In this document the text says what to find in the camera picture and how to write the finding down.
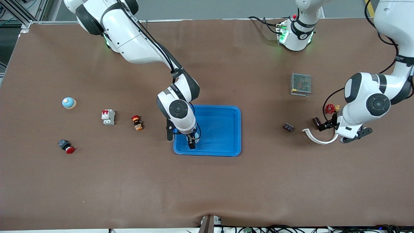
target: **orange and black component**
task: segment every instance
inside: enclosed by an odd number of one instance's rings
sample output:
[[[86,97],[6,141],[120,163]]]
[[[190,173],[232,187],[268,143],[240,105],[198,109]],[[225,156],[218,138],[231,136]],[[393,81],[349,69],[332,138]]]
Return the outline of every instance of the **orange and black component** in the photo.
[[[134,126],[135,126],[135,129],[137,131],[140,131],[140,130],[143,129],[142,128],[142,121],[140,120],[140,117],[138,115],[135,115],[135,116],[131,117],[131,119],[134,122]]]

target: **black terminal block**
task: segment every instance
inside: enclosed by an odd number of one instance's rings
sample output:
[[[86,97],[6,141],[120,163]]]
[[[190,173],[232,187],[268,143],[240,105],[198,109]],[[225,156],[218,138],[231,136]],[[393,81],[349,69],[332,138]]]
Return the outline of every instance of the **black terminal block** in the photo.
[[[288,124],[288,123],[285,123],[284,125],[283,125],[283,128],[284,129],[286,129],[287,131],[289,131],[289,132],[293,132],[293,130],[295,129],[295,127],[293,127],[292,125],[290,125],[290,124]]]
[[[313,123],[315,124],[316,128],[319,131],[324,131],[326,129],[330,129],[330,128],[332,128],[332,125],[333,125],[332,120],[329,120],[329,121],[322,124],[320,122],[319,118],[317,118],[317,117],[312,118],[312,121],[313,121]]]

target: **metal power supply unit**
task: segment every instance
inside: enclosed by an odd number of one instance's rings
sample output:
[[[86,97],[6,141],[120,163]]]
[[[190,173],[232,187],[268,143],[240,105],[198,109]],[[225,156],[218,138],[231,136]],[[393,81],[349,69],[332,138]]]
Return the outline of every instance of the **metal power supply unit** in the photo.
[[[292,73],[290,77],[290,94],[308,97],[311,93],[311,76]]]

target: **red button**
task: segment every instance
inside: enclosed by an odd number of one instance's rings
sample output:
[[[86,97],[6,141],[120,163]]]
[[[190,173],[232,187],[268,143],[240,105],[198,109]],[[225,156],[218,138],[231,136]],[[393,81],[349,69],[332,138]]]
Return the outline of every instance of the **red button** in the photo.
[[[70,146],[68,148],[66,148],[66,153],[67,154],[72,154],[75,151],[75,148],[73,146]]]

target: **gray floor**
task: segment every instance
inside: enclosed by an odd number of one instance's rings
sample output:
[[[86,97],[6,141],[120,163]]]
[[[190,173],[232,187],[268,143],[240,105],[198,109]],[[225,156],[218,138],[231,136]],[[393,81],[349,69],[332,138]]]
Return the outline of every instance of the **gray floor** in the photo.
[[[374,7],[379,0],[373,0]],[[294,0],[138,0],[138,19],[280,18],[296,14]],[[323,6],[326,18],[364,17],[364,0],[335,0]],[[62,0],[50,0],[47,19],[76,21]],[[8,64],[19,29],[0,28],[0,61]]]

